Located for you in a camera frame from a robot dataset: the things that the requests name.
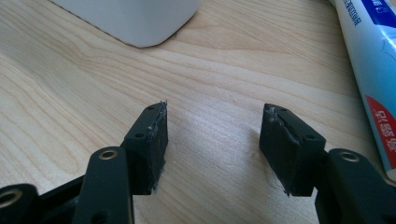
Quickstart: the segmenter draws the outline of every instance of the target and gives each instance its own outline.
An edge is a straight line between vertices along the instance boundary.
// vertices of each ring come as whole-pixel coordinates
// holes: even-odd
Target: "toothpaste tube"
[[[385,0],[330,0],[336,8],[387,176],[396,181],[396,15]]]

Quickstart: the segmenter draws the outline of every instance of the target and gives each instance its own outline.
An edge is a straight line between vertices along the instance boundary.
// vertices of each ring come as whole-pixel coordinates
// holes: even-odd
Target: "white object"
[[[158,45],[198,9],[199,0],[53,0],[53,2],[139,48]]]

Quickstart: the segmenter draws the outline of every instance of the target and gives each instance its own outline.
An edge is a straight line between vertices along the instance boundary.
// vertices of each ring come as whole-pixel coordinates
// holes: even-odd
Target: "light wooden surface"
[[[40,193],[118,146],[147,105],[168,101],[159,189],[136,223],[317,223],[259,150],[264,103],[328,144],[382,165],[334,8],[322,0],[203,0],[163,44],[136,49],[47,0],[0,1],[0,188]]]

